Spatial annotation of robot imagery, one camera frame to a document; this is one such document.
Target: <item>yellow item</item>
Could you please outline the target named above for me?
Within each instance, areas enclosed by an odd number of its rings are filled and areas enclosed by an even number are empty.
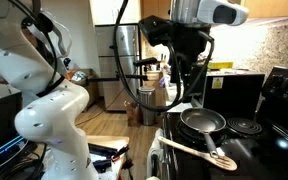
[[[233,68],[232,61],[210,61],[208,63],[208,69],[223,69],[223,68]]]

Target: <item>stove burner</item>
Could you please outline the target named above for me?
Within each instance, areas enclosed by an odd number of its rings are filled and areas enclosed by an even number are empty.
[[[255,121],[242,118],[228,119],[227,125],[239,133],[244,133],[248,135],[255,135],[262,131],[262,126],[257,124]]]
[[[202,133],[199,133],[198,131],[189,128],[181,121],[177,123],[176,127],[177,132],[185,142],[207,151],[206,141]],[[226,139],[226,134],[221,131],[212,132],[210,136],[212,137],[217,147],[221,146],[222,142]]]

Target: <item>floor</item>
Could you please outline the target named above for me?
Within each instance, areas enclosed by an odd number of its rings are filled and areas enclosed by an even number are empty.
[[[154,126],[128,127],[126,113],[104,111],[103,101],[94,104],[76,119],[77,127],[83,129],[87,135],[128,136],[130,138],[128,156],[134,163],[131,168],[134,180],[146,179],[147,152],[160,124],[159,120],[159,123]],[[129,180],[127,171],[123,170],[121,176],[123,180]]]

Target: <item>pan handle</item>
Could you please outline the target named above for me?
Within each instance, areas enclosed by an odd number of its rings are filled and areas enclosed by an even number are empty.
[[[217,154],[216,146],[214,144],[213,139],[211,138],[210,134],[208,134],[208,133],[203,133],[203,134],[204,134],[204,137],[205,137],[205,140],[206,140],[207,148],[210,151],[211,157],[217,159],[218,158],[218,154]]]

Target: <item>kitchen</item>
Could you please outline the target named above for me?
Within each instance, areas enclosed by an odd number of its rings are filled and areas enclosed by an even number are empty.
[[[108,1],[103,1],[104,5],[109,4]],[[130,1],[129,6],[132,7],[132,3],[135,1]],[[248,1],[243,2],[246,7],[249,7],[251,10],[254,7],[261,7],[261,5],[249,5],[247,4]],[[267,9],[273,9],[274,2],[270,2],[267,4]],[[138,1],[138,4],[135,9],[141,11],[140,18],[144,18],[148,15],[157,15],[160,17],[167,18],[167,11],[168,7],[170,6],[170,0],[159,0],[159,1]],[[106,6],[98,8],[94,10],[96,12],[103,13],[102,15],[96,16],[96,18],[104,18],[104,24],[111,24],[114,22],[112,19],[116,18],[117,10],[113,10],[114,8],[110,9],[110,13],[112,16],[107,16],[104,13],[107,8]],[[211,29],[211,36],[215,39],[215,51],[212,56],[213,60],[216,61],[233,61],[234,68],[237,69],[251,69],[257,72],[261,72],[265,74],[265,79],[269,76],[272,68],[274,66],[283,66],[288,67],[288,9],[283,10],[284,6],[280,5],[278,12],[268,13],[265,14],[263,10],[258,10],[260,13],[252,14],[250,13],[250,17],[255,18],[254,20],[249,20],[247,23],[237,26],[237,27],[230,27],[225,25],[215,26]],[[94,11],[92,9],[92,16],[93,18],[88,19],[87,27],[83,27],[84,29],[90,28],[92,30],[91,33],[86,31],[88,34],[88,40],[86,45],[89,46],[92,44],[91,49],[97,49],[96,43],[90,42],[90,39],[96,41],[96,34],[95,28],[96,20],[94,19]],[[61,15],[62,12],[58,12],[57,17],[58,19],[63,18]],[[74,44],[84,44],[85,39],[80,35],[80,32],[72,32],[72,36],[78,36],[79,41],[75,42]],[[165,47],[157,46],[157,47],[150,47],[148,42],[143,38],[143,58],[148,57],[155,57],[156,59],[161,59],[161,54],[167,54],[168,51]],[[97,51],[92,50],[90,59],[97,59],[97,61],[88,61],[88,56],[90,52],[87,50],[83,51],[83,53],[76,53],[78,56],[73,57],[76,59],[76,63],[79,68],[82,69],[94,69],[95,73],[98,76],[101,76],[101,62],[98,60],[99,54]],[[159,78],[153,78],[148,82],[143,82],[145,84],[156,84],[158,86]],[[99,96],[104,96],[103,84],[99,83]],[[157,91],[156,93],[165,93],[162,90]],[[87,112],[82,113],[77,119],[76,124],[78,127],[83,129],[86,134],[88,135],[105,135],[105,136],[127,136],[130,138],[130,151],[129,156],[133,159],[134,166],[131,168],[131,173],[134,179],[145,179],[146,177],[146,163],[147,163],[147,153],[151,146],[151,143],[154,139],[155,132],[158,128],[162,126],[162,121],[160,120],[154,126],[140,126],[140,127],[128,127],[127,126],[127,116],[125,113],[120,112],[107,112],[103,111],[106,108],[106,105],[103,101],[99,101],[98,103],[94,104]],[[122,171],[122,179],[129,179],[127,171]]]

